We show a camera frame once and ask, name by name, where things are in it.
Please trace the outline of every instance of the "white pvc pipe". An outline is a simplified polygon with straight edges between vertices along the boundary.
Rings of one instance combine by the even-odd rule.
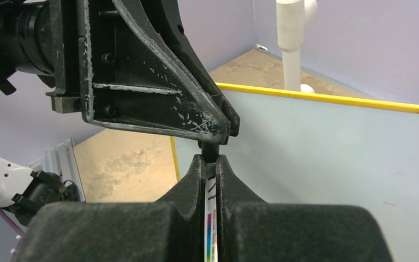
[[[314,21],[319,11],[319,6],[316,0],[304,0],[304,11],[306,12],[306,25]]]
[[[301,45],[304,27],[314,20],[316,0],[276,0],[277,36],[282,49],[284,89],[301,91]]]
[[[301,91],[301,54],[300,49],[282,51],[284,89]]]
[[[301,84],[301,92],[315,94],[314,89],[310,85]]]

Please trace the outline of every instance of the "purple cable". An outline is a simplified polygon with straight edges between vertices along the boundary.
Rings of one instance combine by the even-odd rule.
[[[21,230],[21,228],[17,224],[15,224],[15,222],[12,219],[10,219],[9,216],[7,216],[1,208],[0,208],[0,217],[2,217],[2,219],[6,221],[7,224],[9,224],[9,226],[13,228],[15,232],[17,232],[17,234],[19,234],[22,237],[25,235],[25,232],[23,232],[23,230]]]

